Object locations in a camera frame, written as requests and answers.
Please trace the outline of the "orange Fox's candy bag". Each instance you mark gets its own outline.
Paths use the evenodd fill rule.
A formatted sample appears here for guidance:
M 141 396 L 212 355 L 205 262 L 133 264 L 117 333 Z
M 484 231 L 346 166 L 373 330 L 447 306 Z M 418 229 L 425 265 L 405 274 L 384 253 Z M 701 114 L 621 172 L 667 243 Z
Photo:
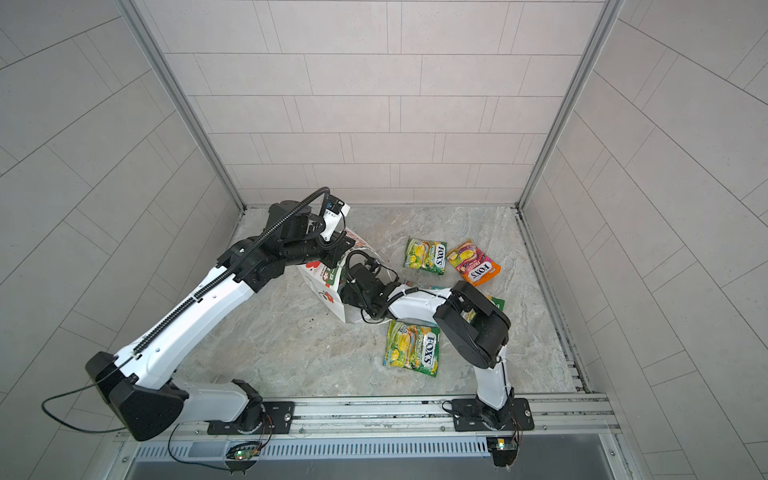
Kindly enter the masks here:
M 501 273 L 501 266 L 468 239 L 447 254 L 448 263 L 472 286 L 482 285 Z

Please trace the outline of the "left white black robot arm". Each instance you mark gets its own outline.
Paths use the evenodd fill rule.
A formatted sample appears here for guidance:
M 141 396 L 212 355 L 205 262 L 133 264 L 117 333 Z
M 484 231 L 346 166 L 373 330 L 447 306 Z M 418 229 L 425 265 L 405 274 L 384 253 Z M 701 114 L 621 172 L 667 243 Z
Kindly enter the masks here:
M 137 441 L 179 423 L 205 421 L 227 433 L 263 428 L 262 396 L 247 382 L 174 381 L 179 364 L 232 310 L 291 265 L 336 266 L 355 244 L 338 226 L 349 206 L 326 195 L 318 214 L 306 201 L 270 206 L 259 236 L 233 244 L 200 285 L 151 329 L 115 354 L 99 352 L 86 371 L 103 401 Z

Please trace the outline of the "white floral paper bag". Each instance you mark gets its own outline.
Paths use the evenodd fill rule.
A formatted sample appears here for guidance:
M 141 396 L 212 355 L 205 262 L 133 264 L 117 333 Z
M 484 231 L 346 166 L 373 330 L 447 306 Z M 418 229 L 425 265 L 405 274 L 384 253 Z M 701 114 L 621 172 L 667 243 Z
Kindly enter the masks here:
M 343 270 L 346 257 L 357 250 L 361 250 L 376 260 L 380 260 L 381 257 L 354 231 L 347 229 L 345 233 L 354 241 L 354 245 L 342 256 L 335 266 L 327 267 L 320 261 L 312 261 L 305 265 L 299 265 L 298 271 L 312 293 L 320 299 L 321 303 L 333 315 L 344 323 L 358 323 L 363 319 L 360 307 L 343 303 L 340 295 L 341 288 L 345 282 Z

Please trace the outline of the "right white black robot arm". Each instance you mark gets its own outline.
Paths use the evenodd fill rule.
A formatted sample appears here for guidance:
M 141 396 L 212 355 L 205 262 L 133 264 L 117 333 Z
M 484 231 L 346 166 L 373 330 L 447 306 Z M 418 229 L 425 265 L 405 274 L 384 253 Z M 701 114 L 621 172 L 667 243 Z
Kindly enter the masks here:
M 475 371 L 472 399 L 443 403 L 458 431 L 522 432 L 534 429 L 528 401 L 517 400 L 507 374 L 506 347 L 511 321 L 470 283 L 425 289 L 379 278 L 378 262 L 359 263 L 344 272 L 341 298 L 362 310 L 365 320 L 415 320 L 435 325 Z

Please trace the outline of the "green spring tea candy bag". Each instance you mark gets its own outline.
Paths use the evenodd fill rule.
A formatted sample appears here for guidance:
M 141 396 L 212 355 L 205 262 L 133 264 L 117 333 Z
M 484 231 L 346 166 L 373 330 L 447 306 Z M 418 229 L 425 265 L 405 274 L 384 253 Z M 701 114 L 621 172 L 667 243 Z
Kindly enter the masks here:
M 404 266 L 443 275 L 446 268 L 447 244 L 442 241 L 409 238 L 405 248 Z

